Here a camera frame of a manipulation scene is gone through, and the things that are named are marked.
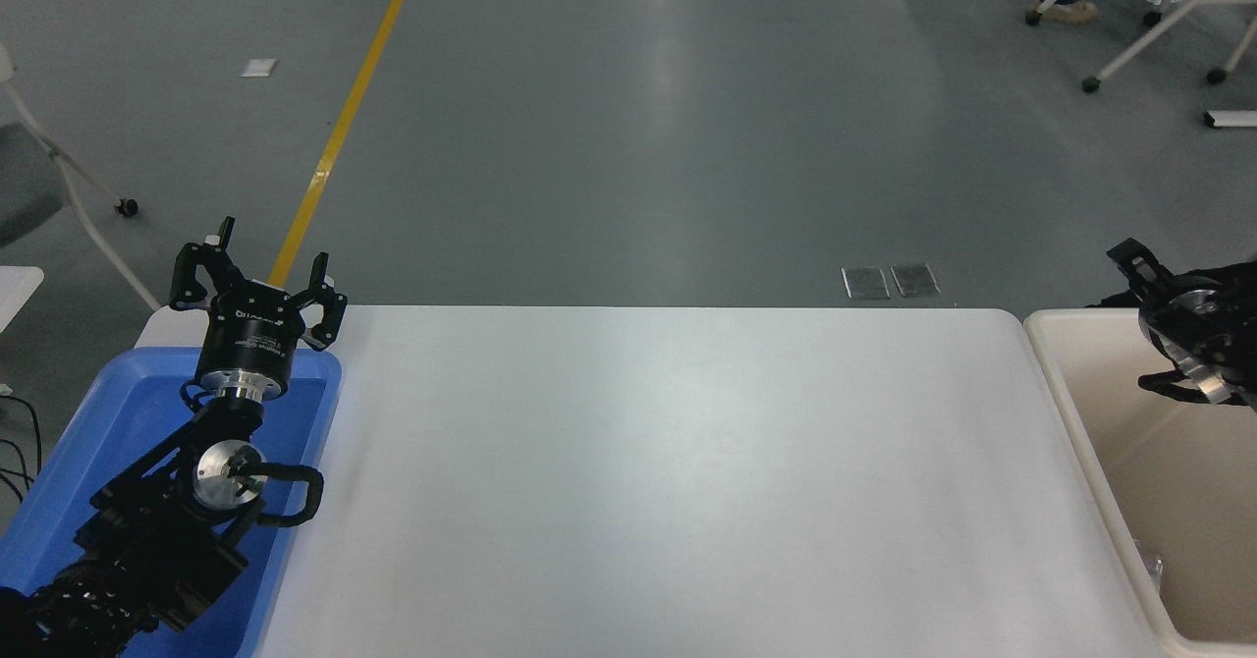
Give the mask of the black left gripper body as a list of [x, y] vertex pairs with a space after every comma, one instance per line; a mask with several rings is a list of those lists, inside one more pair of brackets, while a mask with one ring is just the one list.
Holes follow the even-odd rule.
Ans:
[[229, 372], [255, 372], [270, 386], [287, 386], [305, 325], [284, 291], [243, 281], [220, 292], [207, 308], [207, 331], [194, 379], [220, 386]]

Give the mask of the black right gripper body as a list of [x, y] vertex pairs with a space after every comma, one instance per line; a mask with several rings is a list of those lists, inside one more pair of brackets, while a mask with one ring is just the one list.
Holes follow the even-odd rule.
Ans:
[[1141, 291], [1140, 320], [1150, 340], [1182, 372], [1203, 370], [1207, 322], [1200, 313], [1207, 291]]

